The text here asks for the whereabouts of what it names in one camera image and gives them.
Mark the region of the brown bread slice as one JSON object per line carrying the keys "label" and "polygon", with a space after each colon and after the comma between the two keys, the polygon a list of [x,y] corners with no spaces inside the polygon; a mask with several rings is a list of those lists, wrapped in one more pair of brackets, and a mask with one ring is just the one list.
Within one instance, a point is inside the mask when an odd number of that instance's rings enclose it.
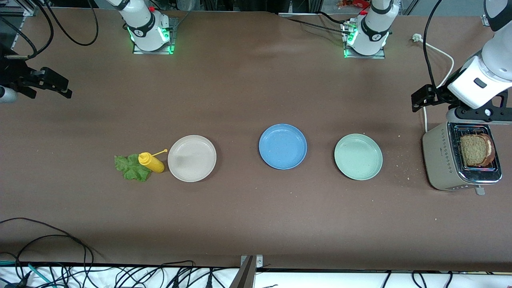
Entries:
{"label": "brown bread slice", "polygon": [[494,147],[494,141],[492,140],[492,137],[490,137],[488,134],[479,134],[479,136],[485,140],[486,145],[487,145],[486,157],[480,166],[488,166],[495,159],[496,149]]}
{"label": "brown bread slice", "polygon": [[460,138],[461,151],[466,166],[480,166],[486,157],[486,142],[479,134],[468,134]]}

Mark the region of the green lettuce leaf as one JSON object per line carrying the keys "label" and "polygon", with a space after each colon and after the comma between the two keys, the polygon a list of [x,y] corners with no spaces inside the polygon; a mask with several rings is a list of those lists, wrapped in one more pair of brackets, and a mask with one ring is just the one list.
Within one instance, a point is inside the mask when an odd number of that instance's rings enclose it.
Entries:
{"label": "green lettuce leaf", "polygon": [[134,179],[146,182],[152,173],[150,169],[139,163],[138,154],[128,156],[114,156],[114,165],[117,171],[122,172],[124,179]]}

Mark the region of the pale green plate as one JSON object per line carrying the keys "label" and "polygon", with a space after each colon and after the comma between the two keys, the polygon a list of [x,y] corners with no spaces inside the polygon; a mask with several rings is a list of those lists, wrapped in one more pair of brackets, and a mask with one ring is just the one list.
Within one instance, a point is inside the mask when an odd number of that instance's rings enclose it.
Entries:
{"label": "pale green plate", "polygon": [[383,154],[372,138],[364,134],[349,134],[337,142],[334,161],[345,176],[363,181],[378,175],[383,165]]}

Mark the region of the blue plate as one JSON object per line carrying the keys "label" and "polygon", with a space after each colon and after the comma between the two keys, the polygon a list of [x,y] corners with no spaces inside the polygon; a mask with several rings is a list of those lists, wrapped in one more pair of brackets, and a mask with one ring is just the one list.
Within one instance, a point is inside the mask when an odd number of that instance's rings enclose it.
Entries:
{"label": "blue plate", "polygon": [[258,141],[258,151],[263,161],[277,170],[289,170],[306,158],[308,144],[301,130],[290,124],[268,127]]}

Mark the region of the beige plate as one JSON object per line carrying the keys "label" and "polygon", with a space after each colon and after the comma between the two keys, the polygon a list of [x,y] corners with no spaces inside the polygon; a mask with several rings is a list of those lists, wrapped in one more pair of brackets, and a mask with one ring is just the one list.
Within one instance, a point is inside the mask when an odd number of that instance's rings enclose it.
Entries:
{"label": "beige plate", "polygon": [[183,182],[199,182],[205,179],[215,165],[216,148],[203,136],[185,136],[176,141],[168,153],[170,172]]}

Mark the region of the beige chrome toaster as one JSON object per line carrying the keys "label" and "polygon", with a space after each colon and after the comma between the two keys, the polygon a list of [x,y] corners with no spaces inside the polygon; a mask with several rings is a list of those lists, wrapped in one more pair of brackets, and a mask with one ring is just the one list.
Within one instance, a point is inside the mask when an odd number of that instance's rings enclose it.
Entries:
{"label": "beige chrome toaster", "polygon": [[486,124],[455,122],[444,122],[422,137],[428,180],[435,189],[455,192],[473,188],[478,195],[484,195],[485,186],[494,185],[502,179],[497,151],[494,161],[488,166],[464,164],[460,138],[468,134],[492,137],[490,126]]}

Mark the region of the red packet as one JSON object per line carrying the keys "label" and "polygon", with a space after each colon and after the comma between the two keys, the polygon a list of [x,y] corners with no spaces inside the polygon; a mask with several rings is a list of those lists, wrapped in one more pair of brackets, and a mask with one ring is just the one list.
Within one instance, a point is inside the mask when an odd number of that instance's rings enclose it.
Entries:
{"label": "red packet", "polygon": [[336,5],[338,8],[357,7],[364,10],[370,6],[370,2],[371,0],[339,0]]}

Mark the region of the yellow mustard squeeze bottle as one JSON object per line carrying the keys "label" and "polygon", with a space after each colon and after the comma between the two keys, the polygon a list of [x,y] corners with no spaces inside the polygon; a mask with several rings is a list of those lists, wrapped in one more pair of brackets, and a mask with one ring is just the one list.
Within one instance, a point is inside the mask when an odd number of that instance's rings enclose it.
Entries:
{"label": "yellow mustard squeeze bottle", "polygon": [[151,154],[149,152],[139,153],[139,155],[138,155],[139,164],[148,168],[152,172],[162,173],[165,170],[165,165],[163,162],[161,162],[157,158],[157,156],[162,153],[167,153],[167,152],[168,152],[168,149],[164,149],[163,151],[155,153],[155,154]]}

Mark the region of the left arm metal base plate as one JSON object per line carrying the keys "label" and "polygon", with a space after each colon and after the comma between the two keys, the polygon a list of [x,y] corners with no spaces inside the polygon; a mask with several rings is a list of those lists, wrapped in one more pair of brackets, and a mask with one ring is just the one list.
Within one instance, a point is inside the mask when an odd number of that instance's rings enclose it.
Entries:
{"label": "left arm metal base plate", "polygon": [[373,55],[363,55],[354,50],[353,47],[349,45],[349,41],[354,39],[354,36],[357,35],[356,28],[356,18],[350,18],[340,24],[340,27],[343,32],[349,32],[349,34],[344,34],[342,36],[343,45],[344,45],[344,58],[359,58],[359,59],[374,59],[374,60],[382,60],[385,59],[384,45],[386,41],[384,40],[383,44],[381,44],[380,49],[377,53]]}

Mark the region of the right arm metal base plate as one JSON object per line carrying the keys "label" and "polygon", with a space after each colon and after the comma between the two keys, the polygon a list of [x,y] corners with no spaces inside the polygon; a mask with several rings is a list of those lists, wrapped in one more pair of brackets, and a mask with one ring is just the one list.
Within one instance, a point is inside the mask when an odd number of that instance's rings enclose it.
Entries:
{"label": "right arm metal base plate", "polygon": [[174,54],[179,19],[161,13],[151,13],[150,20],[141,27],[128,26],[134,43],[134,54]]}

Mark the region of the grey metal table bracket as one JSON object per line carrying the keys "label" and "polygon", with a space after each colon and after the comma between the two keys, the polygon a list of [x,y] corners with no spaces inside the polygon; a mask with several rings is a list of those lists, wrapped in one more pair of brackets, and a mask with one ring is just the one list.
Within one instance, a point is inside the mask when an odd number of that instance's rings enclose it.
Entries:
{"label": "grey metal table bracket", "polygon": [[254,288],[256,270],[263,267],[263,255],[242,255],[241,266],[229,288]]}

